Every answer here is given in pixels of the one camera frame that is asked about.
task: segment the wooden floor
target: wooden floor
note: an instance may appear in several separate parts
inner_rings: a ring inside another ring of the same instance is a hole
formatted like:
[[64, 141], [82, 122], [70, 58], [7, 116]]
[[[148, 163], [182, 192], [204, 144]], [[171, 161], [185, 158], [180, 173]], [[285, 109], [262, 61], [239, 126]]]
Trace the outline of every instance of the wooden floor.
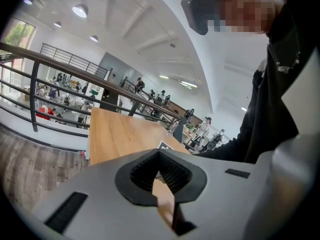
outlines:
[[0, 182], [7, 197], [27, 211], [87, 166], [77, 152], [37, 144], [0, 126]]

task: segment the black handrail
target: black handrail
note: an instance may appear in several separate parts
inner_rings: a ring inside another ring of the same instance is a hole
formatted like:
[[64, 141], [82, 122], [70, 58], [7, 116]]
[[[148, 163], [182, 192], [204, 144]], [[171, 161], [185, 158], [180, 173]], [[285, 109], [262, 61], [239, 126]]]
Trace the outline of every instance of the black handrail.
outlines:
[[55, 68], [61, 72], [64, 72], [64, 73], [70, 74], [72, 76], [75, 76], [77, 78], [83, 79], [83, 80], [90, 82], [94, 85], [97, 85], [97, 86], [103, 87], [107, 90], [110, 90], [111, 92], [114, 92], [118, 95], [124, 96], [126, 98], [131, 99], [131, 100], [138, 101], [141, 104], [148, 105], [149, 107], [156, 109], [162, 113], [165, 113], [165, 114], [168, 114], [172, 117], [180, 119], [180, 116], [175, 114], [174, 112], [171, 112], [171, 111], [169, 111], [161, 106], [158, 106], [152, 102], [149, 102], [146, 99], [141, 98], [137, 95], [132, 95], [130, 92], [125, 91], [123, 88], [120, 88], [118, 85], [107, 82], [107, 81], [101, 79], [100, 77], [97, 77], [91, 73], [84, 71], [84, 70], [78, 69], [75, 66], [65, 64], [65, 63], [59, 62], [57, 60], [54, 60], [50, 57], [47, 57], [45, 55], [42, 55], [40, 53], [31, 51], [31, 50], [27, 50], [27, 49], [24, 49], [21, 47], [15, 47], [15, 46], [3, 43], [3, 42], [0, 42], [0, 50], [14, 53], [14, 54], [17, 54], [21, 57], [30, 59], [34, 62], [39, 62], [43, 65], [48, 66], [48, 67]]
[[23, 94], [26, 94], [26, 95], [30, 95], [30, 93], [29, 93], [27, 90], [24, 90], [24, 89], [22, 89], [22, 88], [20, 88], [20, 87], [18, 87], [18, 86], [15, 86], [15, 85], [13, 85], [13, 84], [11, 84], [11, 83], [8, 83], [8, 82], [6, 82], [6, 81], [3, 81], [3, 80], [1, 80], [1, 79], [0, 79], [0, 83], [4, 84], [4, 85], [6, 85], [6, 86], [9, 86], [9, 87], [12, 88], [12, 89], [15, 89], [15, 90], [17, 90], [17, 91], [20, 92], [20, 93], [23, 93]]
[[[47, 128], [47, 129], [50, 129], [50, 130], [53, 130], [53, 131], [57, 131], [57, 132], [60, 132], [60, 133], [65, 133], [65, 134], [74, 135], [74, 136], [80, 136], [80, 137], [87, 137], [86, 134], [67, 131], [67, 130], [63, 130], [63, 129], [59, 129], [59, 128], [55, 128], [55, 127], [51, 127], [51, 126], [39, 123], [39, 122], [37, 122], [36, 114], [40, 114], [40, 115], [46, 116], [48, 118], [52, 118], [52, 119], [55, 119], [55, 120], [61, 121], [61, 122], [66, 122], [66, 123], [69, 123], [69, 124], [72, 124], [72, 125], [77, 125], [77, 126], [81, 126], [81, 127], [88, 127], [88, 128], [90, 127], [89, 124], [75, 122], [75, 121], [72, 121], [72, 120], [68, 120], [68, 119], [64, 119], [64, 118], [61, 118], [61, 117], [57, 117], [57, 116], [54, 116], [54, 115], [51, 115], [51, 114], [48, 114], [48, 113], [44, 113], [44, 112], [41, 112], [41, 111], [37, 110], [35, 108], [35, 99], [44, 101], [46, 103], [52, 104], [52, 105], [57, 106], [57, 107], [61, 107], [63, 109], [75, 111], [75, 112], [78, 112], [78, 113], [81, 113], [81, 114], [84, 114], [84, 115], [89, 115], [89, 116], [91, 115], [91, 112], [89, 112], [89, 111], [81, 110], [81, 109], [77, 109], [77, 108], [72, 108], [70, 106], [66, 106], [64, 104], [55, 102], [53, 100], [47, 100], [44, 97], [41, 97], [41, 96], [35, 94], [36, 82], [42, 83], [42, 84], [44, 84], [46, 86], [55, 88], [55, 89], [60, 90], [60, 91], [64, 91], [65, 93], [69, 93], [69, 94], [75, 95], [77, 97], [81, 97], [81, 98], [83, 98], [85, 100], [88, 100], [88, 101], [99, 103], [99, 104], [102, 104], [102, 105], [105, 105], [105, 106], [110, 106], [110, 107], [115, 108], [115, 109], [117, 109], [119, 111], [129, 112], [130, 116], [133, 116], [134, 114], [136, 114], [136, 115], [141, 115], [141, 116], [143, 116], [145, 118], [150, 118], [150, 119], [154, 119], [154, 120], [157, 120], [157, 121], [161, 121], [161, 122], [165, 122], [165, 123], [169, 123], [170, 124], [170, 122], [167, 122], [166, 120], [163, 120], [161, 118], [158, 119], [158, 118], [155, 118], [154, 116], [145, 115], [145, 114], [142, 114], [142, 113], [139, 113], [138, 111], [136, 111], [139, 106], [145, 105], [145, 106], [148, 106], [148, 107], [153, 108], [155, 110], [158, 110], [158, 111], [162, 112], [163, 114], [168, 114], [170, 116], [173, 116], [176, 119], [180, 119], [180, 117], [178, 115], [173, 114], [171, 111], [168, 111], [168, 110], [164, 109], [163, 107], [158, 106], [157, 104], [154, 104], [154, 103], [151, 103], [151, 102], [147, 101], [145, 99], [145, 97], [143, 97], [142, 95], [140, 95], [141, 97], [137, 96], [137, 95], [134, 95], [131, 92], [126, 91], [123, 88], [121, 88], [121, 87], [119, 87], [119, 86], [117, 86], [115, 84], [112, 84], [112, 83], [109, 83], [109, 82], [107, 82], [105, 80], [102, 80], [100, 77], [98, 77], [96, 75], [93, 75], [91, 73], [88, 73], [88, 72], [86, 72], [84, 70], [78, 69], [77, 67], [74, 67], [74, 66], [72, 66], [70, 64], [65, 64], [65, 63], [62, 63], [62, 62], [60, 62], [58, 60], [52, 59], [52, 58], [50, 58], [48, 56], [41, 55], [39, 53], [30, 51], [30, 50], [27, 50], [27, 49], [24, 49], [24, 48], [11, 46], [11, 45], [8, 45], [8, 44], [2, 43], [2, 42], [0, 42], [0, 50], [4, 50], [4, 51], [10, 52], [10, 53], [13, 53], [14, 55], [18, 56], [19, 58], [27, 58], [27, 59], [30, 59], [30, 60], [34, 61], [33, 68], [32, 68], [32, 74], [28, 74], [28, 73], [25, 73], [23, 71], [19, 71], [19, 70], [15, 69], [15, 68], [12, 68], [10, 66], [3, 65], [3, 64], [0, 63], [0, 67], [6, 68], [6, 69], [8, 69], [8, 70], [10, 70], [10, 71], [12, 71], [12, 72], [14, 72], [16, 74], [19, 74], [19, 75], [23, 76], [23, 77], [30, 78], [30, 92], [28, 92], [25, 89], [22, 89], [22, 88], [20, 88], [18, 86], [15, 86], [15, 85], [13, 85], [11, 83], [5, 82], [5, 81], [0, 79], [0, 83], [2, 83], [4, 85], [7, 85], [10, 88], [13, 88], [13, 89], [15, 89], [15, 90], [17, 90], [17, 91], [19, 91], [19, 92], [21, 92], [23, 94], [29, 95], [30, 96], [30, 106], [29, 107], [27, 105], [22, 104], [22, 103], [20, 103], [18, 101], [15, 101], [15, 100], [13, 100], [13, 99], [11, 99], [9, 97], [6, 97], [3, 94], [0, 94], [0, 97], [12, 102], [13, 104], [16, 104], [16, 105], [18, 105], [18, 106], [20, 106], [20, 107], [22, 107], [22, 108], [24, 108], [26, 110], [30, 110], [31, 119], [29, 119], [27, 117], [24, 117], [24, 116], [22, 116], [22, 115], [20, 115], [18, 113], [13, 112], [13, 111], [9, 111], [7, 108], [5, 108], [3, 106], [0, 106], [0, 108], [5, 110], [5, 111], [7, 111], [7, 112], [9, 112], [9, 113], [11, 113], [12, 115], [15, 115], [15, 116], [17, 116], [17, 117], [19, 117], [19, 118], [21, 118], [21, 119], [23, 119], [25, 121], [28, 121], [28, 122], [32, 123], [33, 130], [35, 132], [38, 131], [37, 126], [39, 126], [39, 127]], [[89, 96], [86, 96], [84, 94], [78, 93], [76, 91], [72, 91], [70, 89], [58, 86], [58, 85], [56, 85], [56, 84], [54, 84], [52, 82], [48, 82], [48, 81], [42, 80], [40, 78], [37, 78], [38, 69], [39, 69], [39, 65], [40, 64], [49, 66], [51, 68], [55, 68], [55, 69], [57, 69], [57, 70], [59, 70], [61, 72], [70, 74], [72, 76], [75, 76], [75, 77], [78, 77], [80, 79], [83, 79], [83, 80], [85, 80], [87, 82], [90, 82], [90, 83], [92, 83], [94, 85], [100, 86], [101, 88], [110, 90], [110, 91], [112, 91], [112, 92], [114, 92], [114, 93], [116, 93], [118, 95], [127, 97], [127, 98], [129, 98], [131, 100], [134, 100], [135, 103], [132, 106], [132, 109], [123, 108], [121, 106], [117, 106], [117, 105], [114, 105], [112, 103], [101, 101], [101, 100], [98, 100], [96, 98], [89, 97]], [[128, 88], [131, 87], [131, 85], [133, 87], [135, 86], [133, 83], [129, 82]]]
[[89, 124], [86, 124], [86, 123], [81, 123], [81, 122], [76, 122], [76, 121], [72, 121], [72, 120], [69, 120], [69, 119], [65, 119], [65, 118], [62, 118], [62, 117], [58, 117], [58, 116], [55, 116], [55, 115], [52, 115], [52, 114], [48, 114], [46, 112], [42, 112], [40, 110], [37, 110], [35, 109], [34, 110], [37, 114], [40, 114], [40, 115], [43, 115], [47, 118], [52, 118], [52, 119], [55, 119], [57, 121], [61, 121], [61, 122], [65, 122], [65, 123], [68, 123], [68, 124], [71, 124], [71, 125], [75, 125], [75, 126], [82, 126], [82, 127], [90, 127]]
[[53, 88], [55, 88], [55, 89], [58, 89], [58, 90], [60, 90], [60, 91], [65, 92], [65, 93], [69, 93], [69, 94], [72, 94], [72, 95], [74, 95], [74, 96], [78, 96], [78, 97], [80, 97], [80, 98], [86, 99], [86, 100], [88, 100], [88, 101], [100, 103], [100, 104], [103, 104], [103, 105], [106, 105], [106, 106], [111, 106], [111, 107], [113, 107], [113, 108], [115, 108], [115, 109], [121, 109], [121, 110], [127, 111], [127, 112], [130, 112], [130, 111], [131, 111], [130, 109], [122, 108], [122, 107], [119, 107], [119, 106], [114, 105], [114, 104], [112, 104], [112, 103], [108, 103], [108, 102], [105, 102], [105, 101], [102, 101], [102, 100], [99, 100], [99, 99], [96, 99], [96, 98], [92, 98], [92, 97], [86, 96], [86, 95], [81, 94], [81, 93], [79, 93], [79, 92], [76, 92], [76, 91], [69, 90], [69, 89], [67, 89], [67, 88], [58, 86], [58, 85], [56, 85], [56, 84], [54, 84], [54, 83], [52, 83], [52, 82], [44, 81], [44, 80], [42, 80], [42, 79], [40, 79], [40, 78], [36, 78], [35, 80], [36, 80], [37, 82], [39, 82], [39, 83], [42, 83], [42, 84], [46, 85], [46, 86], [53, 87]]
[[7, 69], [7, 70], [10, 70], [10, 71], [12, 71], [12, 72], [14, 72], [14, 73], [17, 73], [17, 74], [23, 76], [23, 77], [31, 78], [31, 75], [30, 75], [30, 74], [25, 73], [25, 72], [20, 71], [20, 70], [17, 70], [17, 69], [15, 69], [15, 68], [13, 68], [13, 67], [4, 65], [4, 64], [2, 64], [2, 63], [0, 63], [0, 68], [5, 68], [5, 69]]
[[43, 123], [39, 123], [39, 122], [37, 122], [36, 125], [40, 126], [42, 128], [47, 128], [47, 129], [55, 131], [55, 132], [62, 133], [62, 134], [69, 134], [69, 135], [85, 137], [85, 138], [88, 137], [87, 134], [82, 134], [82, 133], [78, 133], [78, 132], [74, 132], [74, 131], [67, 131], [67, 130], [63, 130], [63, 129], [60, 129], [60, 128], [51, 127], [49, 125], [46, 125], [46, 124], [43, 124]]
[[80, 68], [84, 69], [85, 71], [92, 72], [94, 75], [100, 76], [102, 79], [104, 79], [106, 74], [108, 73], [108, 71], [110, 71], [106, 68], [103, 68], [97, 64], [90, 62], [87, 59], [84, 59], [82, 57], [79, 57], [79, 56], [72, 54], [68, 51], [65, 51], [60, 48], [49, 45], [47, 43], [42, 43], [42, 48], [40, 50], [40, 53], [52, 56], [53, 59], [56, 57], [59, 60], [65, 61], [66, 64], [69, 64], [69, 65], [73, 64], [73, 65], [79, 66]]
[[30, 107], [28, 107], [27, 105], [22, 104], [21, 102], [16, 101], [16, 100], [14, 100], [14, 99], [12, 99], [12, 98], [9, 98], [9, 97], [1, 94], [1, 93], [0, 93], [0, 97], [2, 97], [3, 99], [6, 99], [7, 101], [9, 101], [9, 102], [11, 102], [11, 103], [13, 103], [13, 104], [16, 104], [16, 105], [18, 105], [18, 106], [20, 106], [20, 107], [22, 107], [22, 108], [24, 108], [24, 109], [26, 109], [26, 110], [30, 110]]
[[15, 54], [12, 54], [12, 53], [0, 55], [0, 63], [11, 62], [11, 61], [17, 60], [17, 59], [22, 59], [22, 57], [15, 55]]
[[[127, 90], [130, 88], [132, 88], [133, 89], [133, 91], [135, 91], [136, 89], [135, 88], [133, 88], [133, 87], [131, 87], [131, 86], [136, 86], [133, 82], [130, 82], [127, 78], [125, 78], [124, 80], [123, 80], [123, 83], [122, 83], [122, 86], [123, 87], [126, 87], [126, 84], [127, 84]], [[145, 92], [144, 90], [142, 90], [142, 89], [139, 89], [140, 90], [140, 92], [142, 92], [143, 94], [145, 94], [145, 95], [147, 95], [147, 97], [149, 98], [149, 99], [152, 99], [152, 100], [154, 100], [155, 102], [158, 102], [158, 100], [156, 100], [156, 98], [154, 98], [153, 96], [151, 96], [150, 94], [148, 94], [147, 92]], [[143, 95], [141, 95], [139, 92], [138, 92], [138, 94], [143, 98], [143, 99], [146, 99]], [[151, 116], [151, 115], [145, 115], [145, 114], [143, 114], [143, 111], [146, 109], [146, 108], [149, 108], [150, 109], [150, 106], [148, 106], [148, 105], [145, 105], [144, 106], [144, 108], [143, 108], [143, 110], [141, 111], [140, 109], [138, 109], [141, 113], [136, 113], [137, 115], [140, 115], [140, 116], [143, 116], [143, 117], [145, 117], [145, 118], [150, 118], [150, 119], [154, 119], [154, 120], [156, 120], [156, 121], [161, 121], [161, 122], [164, 122], [164, 123], [167, 123], [168, 124], [168, 126], [170, 126], [172, 123], [173, 123], [173, 120], [170, 120], [168, 117], [167, 117], [167, 119], [168, 120], [165, 120], [165, 119], [161, 119], [161, 117], [160, 116], [158, 116], [157, 114], [154, 114], [154, 116]]]

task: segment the desk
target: desk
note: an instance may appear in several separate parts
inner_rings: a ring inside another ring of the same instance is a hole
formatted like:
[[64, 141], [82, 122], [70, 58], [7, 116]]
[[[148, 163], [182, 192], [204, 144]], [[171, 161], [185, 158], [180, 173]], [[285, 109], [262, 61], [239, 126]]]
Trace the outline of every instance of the desk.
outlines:
[[174, 150], [190, 154], [157, 122], [94, 107], [91, 112], [90, 164], [98, 164], [139, 151], [156, 149], [164, 141]]
[[188, 143], [192, 138], [196, 137], [197, 135], [194, 132], [189, 133], [189, 129], [183, 126], [182, 131], [182, 143]]

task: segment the window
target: window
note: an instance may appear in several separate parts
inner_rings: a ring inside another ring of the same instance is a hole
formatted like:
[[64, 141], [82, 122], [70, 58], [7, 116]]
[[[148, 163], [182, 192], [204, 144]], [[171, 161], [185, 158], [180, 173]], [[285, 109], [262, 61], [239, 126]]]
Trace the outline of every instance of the window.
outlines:
[[4, 32], [2, 41], [8, 45], [27, 48], [36, 27], [22, 20], [12, 18]]
[[[22, 20], [16, 19], [16, 18], [11, 18], [9, 21], [8, 25], [6, 26], [6, 29], [4, 31], [4, 35], [1, 38], [1, 41], [12, 46], [18, 46], [21, 48], [28, 48], [28, 45], [30, 43], [30, 40], [32, 38], [32, 35], [35, 31], [36, 27], [26, 23]], [[6, 51], [0, 50], [0, 55], [7, 53]], [[11, 62], [5, 63], [5, 65], [10, 66], [12, 68], [15, 68], [16, 70], [22, 70], [24, 59], [19, 58], [19, 59], [14, 59]], [[0, 77], [2, 80], [21, 87], [21, 82], [22, 82], [22, 76], [11, 72], [8, 69], [2, 68], [0, 71]], [[9, 86], [6, 86], [4, 84], [1, 85], [1, 92], [4, 95], [9, 94], [10, 92], [15, 92], [18, 93], [18, 91], [11, 89]]]

